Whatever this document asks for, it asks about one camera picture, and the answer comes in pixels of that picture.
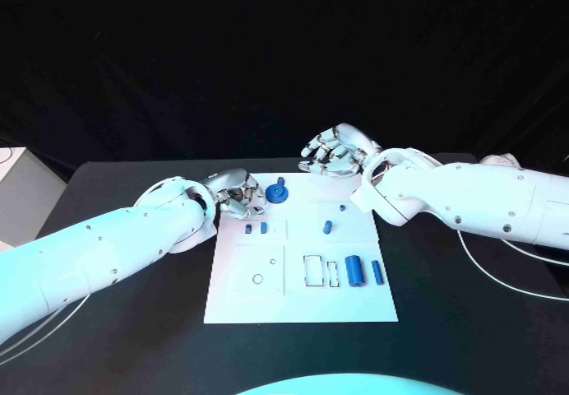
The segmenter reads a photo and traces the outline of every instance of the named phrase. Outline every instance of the white board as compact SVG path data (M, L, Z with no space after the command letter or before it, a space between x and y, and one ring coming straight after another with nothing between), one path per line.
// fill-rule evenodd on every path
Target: white board
M205 323L398 321L374 215L365 214L349 199L361 177L254 174L266 188L277 183L278 176L290 192L287 201L267 203L264 215L245 221L221 216ZM329 235L323 232L326 221L333 223ZM319 259L307 258L307 272L304 256L314 255L322 257L322 270ZM361 287L349 285L345 258L351 255L362 260ZM382 286L375 281L374 260L382 268Z

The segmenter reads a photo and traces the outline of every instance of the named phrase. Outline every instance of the cable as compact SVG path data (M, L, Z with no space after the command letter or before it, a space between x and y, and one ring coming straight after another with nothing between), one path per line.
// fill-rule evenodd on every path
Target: cable
M549 263L555 263L556 265L562 265L562 266L569 266L569 263L567 262L561 262L556 261L555 259L551 258L544 258L539 255L533 255L532 253L529 253L528 251L525 251L520 247L516 247L516 245L513 245L508 240L502 240L516 251L520 251L525 255L528 255L532 258L539 259L541 261L546 261Z
M80 310L81 306L84 305L85 301L90 299L91 295L87 295L84 297L84 300L81 301L78 307L74 309L65 320L58 324L58 326L48 332L48 334L24 350L21 351L15 356L12 356L9 359L3 360L0 362L0 366L6 364L6 362L11 362L15 358L18 358L26 351L29 351L49 336L51 334L62 327L62 325L68 322L68 319L72 317L72 315L77 313Z
M15 149L13 149L11 146L8 146L6 148L11 149L11 155L9 155L9 157L0 162L0 164L2 164L2 163L6 163L6 162L11 160L12 156L15 155Z
M62 312L67 306L64 306L42 322L36 329L9 347L6 350L0 351L0 356L3 356L9 351L12 351L38 332L39 330L48 325L48 322L57 317L57 315Z
M549 296L549 295L542 295L542 294L535 294L529 290L522 290L520 288L516 288L515 286L510 286L506 284L502 280L499 280L480 266L477 260L474 259L474 256L472 255L472 252L469 251L469 248L466 247L466 241L463 240L463 234L460 233L460 230L457 230L459 237L460 237L460 243L463 244L463 248L466 249L466 253L469 255L469 258L472 259L473 263L477 265L479 269L483 271L483 273L499 283L502 284L506 288L510 288L512 290L516 290L518 292L522 292L523 294L538 296L539 298L546 298L546 299L554 299L554 300L564 300L565 302L569 301L569 298L559 298L558 296Z

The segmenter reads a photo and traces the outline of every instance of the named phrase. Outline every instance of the small blue piece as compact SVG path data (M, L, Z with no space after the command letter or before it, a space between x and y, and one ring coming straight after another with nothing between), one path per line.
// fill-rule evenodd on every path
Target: small blue piece
M374 266L374 276L376 277L376 283L379 286L384 285L384 276L382 276L382 268L379 266L378 261L372 261L372 266Z
M365 273L362 272L362 261L358 255L346 258L346 269L351 286L362 286L365 284Z
M332 231L332 221L325 223L325 233L329 235Z
M267 201L274 204L283 203L289 198L289 189L286 187L286 179L278 177L277 184L270 185L266 190Z

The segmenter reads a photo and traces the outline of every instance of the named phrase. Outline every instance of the black table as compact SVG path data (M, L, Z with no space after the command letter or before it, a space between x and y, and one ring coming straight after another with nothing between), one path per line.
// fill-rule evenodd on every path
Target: black table
M441 155L443 161L473 161ZM296 172L296 159L90 163L42 235L130 206L160 179L245 167ZM463 393L569 393L569 303L522 295L474 267L457 233L421 214L378 217L398 323L205 325L215 238L96 293L52 337L0 367L0 393L238 393L327 373L392 374ZM466 235L492 273L565 296L545 265Z

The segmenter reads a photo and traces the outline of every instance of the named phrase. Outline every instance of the robotic arm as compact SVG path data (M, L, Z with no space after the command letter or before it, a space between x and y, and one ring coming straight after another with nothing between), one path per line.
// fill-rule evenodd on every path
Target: robotic arm
M384 150L346 123L317 135L302 155L316 149L299 168L332 178L363 170L352 200L392 225L424 211L456 230L569 249L568 177L520 169L513 156L483 160L493 165L443 165L412 148Z
M121 208L0 254L0 343L45 315L117 284L166 253L181 253L217 233L217 205L237 219L266 192L244 169L199 183L175 177Z

